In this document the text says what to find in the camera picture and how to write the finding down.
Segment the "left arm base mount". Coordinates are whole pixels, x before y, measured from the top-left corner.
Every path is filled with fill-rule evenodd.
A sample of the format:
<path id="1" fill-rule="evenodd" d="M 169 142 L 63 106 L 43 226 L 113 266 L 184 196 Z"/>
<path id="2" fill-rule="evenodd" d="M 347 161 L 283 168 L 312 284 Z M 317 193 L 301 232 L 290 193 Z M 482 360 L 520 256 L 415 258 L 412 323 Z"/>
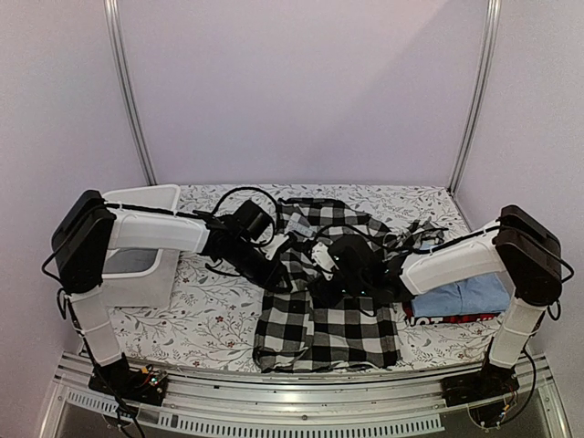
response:
<path id="1" fill-rule="evenodd" d="M 96 365 L 89 388 L 124 401 L 162 406 L 168 388 L 168 373 L 155 370 L 152 365 L 135 370 L 120 360 L 104 367 Z"/>

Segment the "black white plaid shirt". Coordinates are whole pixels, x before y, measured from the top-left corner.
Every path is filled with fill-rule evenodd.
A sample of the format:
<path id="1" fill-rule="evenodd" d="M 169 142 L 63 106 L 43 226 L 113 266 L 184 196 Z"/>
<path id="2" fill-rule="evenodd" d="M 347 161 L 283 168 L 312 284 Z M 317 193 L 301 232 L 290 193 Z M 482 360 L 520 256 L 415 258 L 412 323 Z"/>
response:
<path id="1" fill-rule="evenodd" d="M 256 324 L 253 347 L 255 365 L 263 372 L 319 372 L 334 369 L 387 369 L 401 358 L 393 305 L 376 306 L 369 297 L 343 299 L 323 306 L 308 284 L 323 276 L 311 262 L 315 241 L 331 244 L 356 231 L 382 245 L 409 243 L 426 248 L 442 244 L 445 228 L 426 220 L 410 223 L 399 235 L 368 213 L 328 198 L 278 200 L 276 229 L 292 243 L 279 257 L 286 267 L 291 289 L 265 292 Z"/>

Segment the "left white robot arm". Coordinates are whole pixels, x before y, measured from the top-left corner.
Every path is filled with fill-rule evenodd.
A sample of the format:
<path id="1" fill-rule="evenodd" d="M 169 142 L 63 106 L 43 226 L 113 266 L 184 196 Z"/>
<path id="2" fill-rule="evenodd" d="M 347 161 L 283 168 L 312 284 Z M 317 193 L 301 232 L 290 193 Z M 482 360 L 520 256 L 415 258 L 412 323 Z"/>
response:
<path id="1" fill-rule="evenodd" d="M 231 214 L 180 212 L 108 202 L 87 190 L 76 200 L 51 238 L 51 253 L 41 271 L 60 285 L 68 308 L 99 378 L 117 396 L 135 389 L 135 376 L 125 363 L 120 344 L 101 298 L 103 268 L 110 251 L 156 249 L 189 252 L 224 261 L 250 283 L 273 293 L 288 292 L 291 281 L 278 259 L 287 237 L 275 229 L 275 214 L 252 200 Z"/>

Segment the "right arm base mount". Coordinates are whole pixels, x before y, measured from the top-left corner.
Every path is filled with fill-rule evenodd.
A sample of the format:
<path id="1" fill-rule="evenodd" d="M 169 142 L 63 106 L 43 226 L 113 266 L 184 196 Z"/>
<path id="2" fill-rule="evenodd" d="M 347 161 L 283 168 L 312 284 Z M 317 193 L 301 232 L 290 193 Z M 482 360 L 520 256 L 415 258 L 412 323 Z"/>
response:
<path id="1" fill-rule="evenodd" d="M 514 367 L 505 369 L 484 364 L 478 371 L 443 378 L 440 385 L 448 407 L 478 402 L 468 413 L 482 428 L 500 426 L 518 399 L 519 383 Z"/>

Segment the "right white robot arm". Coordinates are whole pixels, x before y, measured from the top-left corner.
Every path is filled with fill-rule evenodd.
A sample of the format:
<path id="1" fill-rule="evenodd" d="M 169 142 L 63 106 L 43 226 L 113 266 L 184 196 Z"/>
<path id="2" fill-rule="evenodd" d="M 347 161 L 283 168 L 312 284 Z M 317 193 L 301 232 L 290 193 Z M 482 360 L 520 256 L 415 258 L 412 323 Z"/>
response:
<path id="1" fill-rule="evenodd" d="M 503 207 L 498 218 L 481 229 L 434 247 L 395 243 L 375 252 L 370 248 L 373 241 L 359 231 L 329 245 L 315 241 L 309 257 L 324 277 L 317 291 L 369 297 L 380 307 L 478 276 L 510 277 L 514 295 L 487 349 L 486 366 L 472 379 L 472 390 L 481 398 L 492 397 L 506 385 L 506 370 L 516 365 L 548 307 L 574 275 L 561 256 L 558 238 L 516 205 Z"/>

